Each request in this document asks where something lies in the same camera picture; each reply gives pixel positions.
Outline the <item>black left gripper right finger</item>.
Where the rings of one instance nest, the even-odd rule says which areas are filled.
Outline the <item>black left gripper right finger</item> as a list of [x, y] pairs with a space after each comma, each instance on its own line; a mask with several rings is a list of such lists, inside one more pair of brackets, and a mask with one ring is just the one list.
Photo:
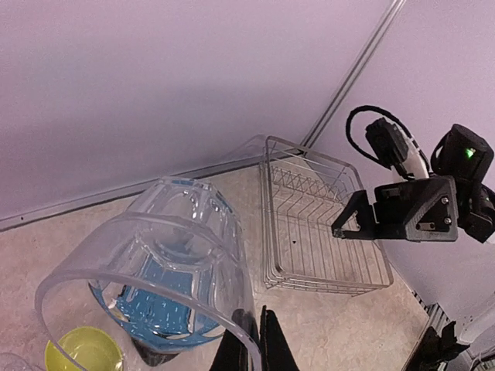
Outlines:
[[265, 371], [299, 371], [274, 311], [264, 305], [261, 311], [260, 350]]

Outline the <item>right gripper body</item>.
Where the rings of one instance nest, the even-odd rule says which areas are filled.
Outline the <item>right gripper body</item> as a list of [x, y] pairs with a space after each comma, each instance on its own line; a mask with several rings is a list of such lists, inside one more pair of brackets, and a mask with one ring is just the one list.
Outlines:
[[[477, 181], [454, 181], [459, 213], [458, 235], [459, 230], [464, 230], [474, 240], [487, 242], [494, 234], [494, 191]], [[376, 236], [380, 240], [405, 240], [402, 223], [411, 208], [411, 201], [406, 199], [406, 183], [383, 185], [374, 190]]]

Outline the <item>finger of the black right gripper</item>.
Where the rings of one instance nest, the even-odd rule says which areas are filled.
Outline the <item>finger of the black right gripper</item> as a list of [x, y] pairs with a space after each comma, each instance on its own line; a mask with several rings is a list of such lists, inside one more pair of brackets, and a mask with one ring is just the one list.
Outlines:
[[454, 242], [459, 217], [456, 184], [451, 176], [407, 182], [406, 199], [411, 208], [402, 223], [408, 241]]
[[[354, 220], [358, 230], [348, 230], [344, 226]], [[376, 221], [367, 191], [359, 190], [352, 194], [348, 203], [331, 226], [332, 235], [344, 240], [374, 240]]]

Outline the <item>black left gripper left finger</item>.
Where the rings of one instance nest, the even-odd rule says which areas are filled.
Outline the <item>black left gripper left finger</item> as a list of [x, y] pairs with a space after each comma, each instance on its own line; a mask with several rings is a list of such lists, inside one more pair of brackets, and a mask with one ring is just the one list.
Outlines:
[[[233, 321], [255, 340], [255, 319], [250, 311], [236, 309]], [[225, 331], [210, 371], [248, 371], [249, 355], [243, 342], [228, 330]]]

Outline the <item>black floral square plate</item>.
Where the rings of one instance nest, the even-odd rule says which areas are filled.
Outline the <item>black floral square plate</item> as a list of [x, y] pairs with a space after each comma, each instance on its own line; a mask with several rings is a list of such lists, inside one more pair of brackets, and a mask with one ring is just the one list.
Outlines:
[[156, 352], [136, 339], [131, 338], [131, 341], [144, 363], [151, 367], [156, 367], [166, 362], [170, 362], [179, 355], [179, 353]]

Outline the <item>clear glass cup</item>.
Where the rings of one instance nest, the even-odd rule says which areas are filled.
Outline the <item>clear glass cup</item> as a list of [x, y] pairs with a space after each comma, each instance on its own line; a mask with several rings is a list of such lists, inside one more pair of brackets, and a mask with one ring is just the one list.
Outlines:
[[35, 371], [36, 368], [28, 364], [22, 357], [10, 353], [0, 354], [0, 371]]
[[35, 309], [62, 337], [113, 338], [124, 370], [260, 370], [240, 220], [210, 182], [165, 177], [102, 223], [39, 284]]

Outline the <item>blue polka dot plate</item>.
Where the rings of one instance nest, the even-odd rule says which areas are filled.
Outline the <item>blue polka dot plate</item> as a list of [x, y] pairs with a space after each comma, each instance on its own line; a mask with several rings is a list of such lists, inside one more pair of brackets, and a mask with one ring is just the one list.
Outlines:
[[[241, 304], [238, 219], [209, 183], [164, 179], [91, 240], [116, 246], [111, 268], [231, 315]], [[225, 328], [192, 305], [150, 290], [90, 281], [101, 307], [133, 338], [160, 351], [220, 338]]]

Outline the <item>lime green bowl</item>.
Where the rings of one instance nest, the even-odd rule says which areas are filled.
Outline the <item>lime green bowl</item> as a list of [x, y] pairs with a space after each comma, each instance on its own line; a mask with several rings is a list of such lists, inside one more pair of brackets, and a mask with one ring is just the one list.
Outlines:
[[112, 337], [99, 328], [79, 327], [62, 336], [57, 345], [48, 341], [45, 349], [47, 370], [80, 370], [72, 359], [85, 370], [123, 370], [123, 353]]

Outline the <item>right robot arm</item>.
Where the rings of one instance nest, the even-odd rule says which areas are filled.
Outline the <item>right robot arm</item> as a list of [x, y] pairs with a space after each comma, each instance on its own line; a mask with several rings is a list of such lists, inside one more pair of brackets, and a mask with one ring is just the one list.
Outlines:
[[407, 129], [381, 118], [366, 128], [374, 161], [399, 181], [378, 186], [375, 202], [356, 191], [331, 226], [345, 240], [454, 242], [464, 230], [485, 243], [494, 232], [494, 193], [482, 181], [494, 153], [470, 129], [454, 124], [427, 161]]

